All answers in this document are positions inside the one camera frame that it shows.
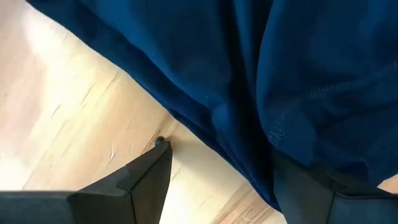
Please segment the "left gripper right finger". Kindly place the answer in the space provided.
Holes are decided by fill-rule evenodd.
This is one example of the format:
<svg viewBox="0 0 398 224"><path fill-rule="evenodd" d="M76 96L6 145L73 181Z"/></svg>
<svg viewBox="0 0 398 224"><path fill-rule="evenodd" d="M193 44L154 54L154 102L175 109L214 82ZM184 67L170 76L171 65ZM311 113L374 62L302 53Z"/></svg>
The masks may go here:
<svg viewBox="0 0 398 224"><path fill-rule="evenodd" d="M287 224L398 224L398 195L275 152L274 193Z"/></svg>

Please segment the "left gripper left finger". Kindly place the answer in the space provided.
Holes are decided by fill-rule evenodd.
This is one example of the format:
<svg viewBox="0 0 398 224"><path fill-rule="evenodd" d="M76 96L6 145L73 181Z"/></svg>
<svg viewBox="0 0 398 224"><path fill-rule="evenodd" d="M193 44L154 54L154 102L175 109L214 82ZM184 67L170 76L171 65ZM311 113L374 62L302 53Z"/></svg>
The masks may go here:
<svg viewBox="0 0 398 224"><path fill-rule="evenodd" d="M155 146L77 191L0 191L0 224L159 224L172 147Z"/></svg>

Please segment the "navy Puma underwear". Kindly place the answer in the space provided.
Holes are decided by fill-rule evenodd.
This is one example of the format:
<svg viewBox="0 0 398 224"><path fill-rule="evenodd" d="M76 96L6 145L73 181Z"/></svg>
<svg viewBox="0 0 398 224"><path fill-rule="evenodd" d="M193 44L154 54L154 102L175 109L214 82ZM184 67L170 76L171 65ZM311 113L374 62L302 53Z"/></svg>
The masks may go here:
<svg viewBox="0 0 398 224"><path fill-rule="evenodd" d="M127 72L273 208L272 151L398 173L398 0L27 0Z"/></svg>

